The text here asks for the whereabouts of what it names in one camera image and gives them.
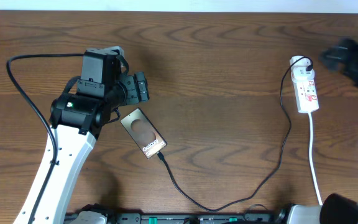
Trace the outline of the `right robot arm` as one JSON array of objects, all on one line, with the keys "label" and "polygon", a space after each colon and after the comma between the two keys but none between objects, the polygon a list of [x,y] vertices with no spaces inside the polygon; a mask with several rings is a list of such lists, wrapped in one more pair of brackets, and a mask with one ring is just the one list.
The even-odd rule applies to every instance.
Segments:
[{"label": "right robot arm", "polygon": [[358,42],[344,38],[317,59],[292,56],[283,78],[292,82],[296,111],[309,122],[308,165],[316,205],[291,205],[276,223],[358,223],[358,199],[340,191],[325,194],[321,184],[347,177],[358,180]]}]

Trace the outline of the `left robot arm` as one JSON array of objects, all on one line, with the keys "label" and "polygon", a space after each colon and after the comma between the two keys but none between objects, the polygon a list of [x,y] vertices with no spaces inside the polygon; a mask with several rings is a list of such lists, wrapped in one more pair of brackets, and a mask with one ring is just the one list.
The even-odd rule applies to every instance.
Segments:
[{"label": "left robot arm", "polygon": [[117,121],[119,107],[149,100],[142,72],[129,75],[129,64],[119,47],[90,48],[79,76],[68,80],[53,100],[45,119],[34,102],[13,84],[35,111],[48,134],[45,152],[16,223],[63,223],[80,170],[105,124]]}]

